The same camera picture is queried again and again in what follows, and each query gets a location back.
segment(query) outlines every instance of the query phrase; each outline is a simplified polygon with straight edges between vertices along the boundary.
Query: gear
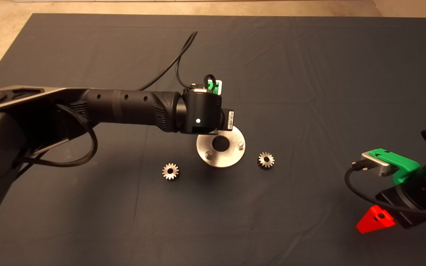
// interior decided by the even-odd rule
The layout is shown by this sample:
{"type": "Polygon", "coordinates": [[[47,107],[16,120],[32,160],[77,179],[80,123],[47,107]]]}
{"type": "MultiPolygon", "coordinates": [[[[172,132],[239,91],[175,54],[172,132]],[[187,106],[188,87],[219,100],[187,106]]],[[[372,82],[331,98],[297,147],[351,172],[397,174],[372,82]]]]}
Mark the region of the gear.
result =
{"type": "Polygon", "coordinates": [[[275,163],[274,157],[272,156],[272,154],[267,152],[261,153],[259,157],[257,158],[257,164],[259,165],[260,168],[265,170],[273,167],[274,163],[275,163]]]}
{"type": "Polygon", "coordinates": [[[162,169],[162,175],[166,180],[174,180],[179,174],[179,167],[173,163],[166,164],[162,169]]]}

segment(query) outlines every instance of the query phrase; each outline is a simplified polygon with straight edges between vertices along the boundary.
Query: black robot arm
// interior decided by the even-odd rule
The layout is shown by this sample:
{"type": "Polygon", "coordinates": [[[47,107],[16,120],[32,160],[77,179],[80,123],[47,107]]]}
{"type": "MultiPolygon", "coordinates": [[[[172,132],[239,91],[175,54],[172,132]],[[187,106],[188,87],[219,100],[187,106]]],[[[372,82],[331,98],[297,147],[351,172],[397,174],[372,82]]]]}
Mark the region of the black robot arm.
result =
{"type": "MultiPolygon", "coordinates": [[[[33,86],[0,89],[0,203],[20,174],[22,162],[37,163],[39,158],[30,157],[90,133],[98,123],[209,134],[232,130],[233,117],[233,110],[222,109],[221,96],[208,89],[186,89],[183,94],[33,86]]],[[[45,165],[75,166],[90,158],[76,164],[45,165]]]]}

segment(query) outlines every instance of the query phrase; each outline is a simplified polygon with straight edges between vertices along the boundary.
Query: metal plate with hole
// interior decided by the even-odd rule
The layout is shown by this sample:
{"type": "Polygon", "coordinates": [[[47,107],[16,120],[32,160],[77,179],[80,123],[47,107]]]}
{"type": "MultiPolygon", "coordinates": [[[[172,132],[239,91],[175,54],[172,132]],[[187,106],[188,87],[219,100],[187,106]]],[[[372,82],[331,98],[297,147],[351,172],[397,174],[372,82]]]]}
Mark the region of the metal plate with hole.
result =
{"type": "Polygon", "coordinates": [[[229,167],[241,160],[246,150],[246,142],[241,131],[233,126],[232,131],[218,130],[218,135],[198,135],[196,138],[196,150],[198,155],[211,166],[229,167]],[[230,146],[225,151],[213,148],[213,140],[223,136],[228,139],[230,146]]]}

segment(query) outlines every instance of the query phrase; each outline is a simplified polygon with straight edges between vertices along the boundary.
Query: gear hole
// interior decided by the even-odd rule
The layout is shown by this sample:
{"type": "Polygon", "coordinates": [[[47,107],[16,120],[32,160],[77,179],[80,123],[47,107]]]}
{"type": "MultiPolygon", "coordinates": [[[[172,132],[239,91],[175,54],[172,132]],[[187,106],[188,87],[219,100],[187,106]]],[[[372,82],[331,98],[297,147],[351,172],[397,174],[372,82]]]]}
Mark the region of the gear hole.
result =
{"type": "Polygon", "coordinates": [[[212,146],[216,151],[225,151],[230,148],[230,141],[224,136],[216,136],[212,141],[212,146]]]}

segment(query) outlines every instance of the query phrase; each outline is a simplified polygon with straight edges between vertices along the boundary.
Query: label sticker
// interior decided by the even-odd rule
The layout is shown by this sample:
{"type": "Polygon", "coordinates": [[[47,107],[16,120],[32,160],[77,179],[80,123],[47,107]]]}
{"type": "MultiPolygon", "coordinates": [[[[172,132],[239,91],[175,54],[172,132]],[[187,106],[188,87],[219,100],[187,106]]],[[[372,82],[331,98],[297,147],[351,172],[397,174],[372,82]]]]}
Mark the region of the label sticker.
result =
{"type": "Polygon", "coordinates": [[[234,111],[228,114],[228,129],[233,129],[234,111]]]}

